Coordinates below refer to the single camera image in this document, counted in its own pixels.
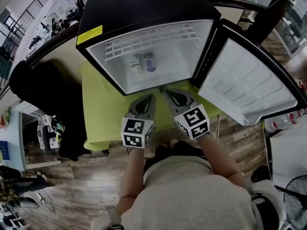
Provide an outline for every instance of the mini fridge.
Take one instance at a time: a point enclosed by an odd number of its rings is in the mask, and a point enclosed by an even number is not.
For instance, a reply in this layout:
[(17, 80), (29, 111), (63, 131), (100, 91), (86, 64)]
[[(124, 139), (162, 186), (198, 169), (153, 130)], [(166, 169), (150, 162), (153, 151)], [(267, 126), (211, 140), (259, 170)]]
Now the mini fridge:
[(307, 106), (284, 68), (207, 0), (88, 0), (77, 49), (123, 95), (189, 80), (242, 125)]

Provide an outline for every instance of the black chair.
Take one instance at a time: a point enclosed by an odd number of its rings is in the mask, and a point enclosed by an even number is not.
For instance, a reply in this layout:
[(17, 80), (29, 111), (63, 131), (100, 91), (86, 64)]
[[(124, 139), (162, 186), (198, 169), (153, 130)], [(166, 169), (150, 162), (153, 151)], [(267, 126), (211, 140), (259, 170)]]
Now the black chair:
[[(51, 62), (31, 68), (25, 61), (21, 61), (14, 68), (9, 83), (11, 91), (20, 99), (49, 116), (56, 115), (56, 122), (65, 126), (59, 156), (77, 161), (79, 156), (91, 153), (83, 147), (87, 136), (81, 87), (69, 86)], [(46, 134), (44, 136), (45, 139), (52, 137)]]

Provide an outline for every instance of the shelf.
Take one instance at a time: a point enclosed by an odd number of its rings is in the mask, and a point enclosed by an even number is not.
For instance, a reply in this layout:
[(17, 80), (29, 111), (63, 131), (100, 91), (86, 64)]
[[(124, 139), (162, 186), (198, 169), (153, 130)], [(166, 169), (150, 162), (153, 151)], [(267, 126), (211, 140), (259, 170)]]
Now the shelf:
[(105, 42), (105, 61), (153, 46), (198, 39), (190, 23), (178, 23), (141, 30)]

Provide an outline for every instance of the beige shirt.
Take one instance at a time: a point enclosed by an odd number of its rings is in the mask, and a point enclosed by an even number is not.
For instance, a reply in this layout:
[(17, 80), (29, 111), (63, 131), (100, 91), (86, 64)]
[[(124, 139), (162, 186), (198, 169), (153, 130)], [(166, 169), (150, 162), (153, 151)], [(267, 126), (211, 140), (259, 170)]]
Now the beige shirt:
[[(169, 157), (146, 172), (144, 184), (132, 208), (121, 216), (126, 230), (258, 229), (250, 193), (214, 174), (201, 158)], [(283, 202), (272, 192), (274, 206), (285, 218)]]

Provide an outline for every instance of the door shelf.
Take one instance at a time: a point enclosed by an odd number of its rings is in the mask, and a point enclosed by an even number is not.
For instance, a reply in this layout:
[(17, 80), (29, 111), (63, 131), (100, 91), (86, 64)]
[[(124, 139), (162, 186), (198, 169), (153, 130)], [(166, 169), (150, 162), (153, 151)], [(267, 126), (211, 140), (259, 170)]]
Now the door shelf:
[(178, 23), (141, 30), (105, 42), (105, 61), (153, 46), (198, 39), (190, 23)]

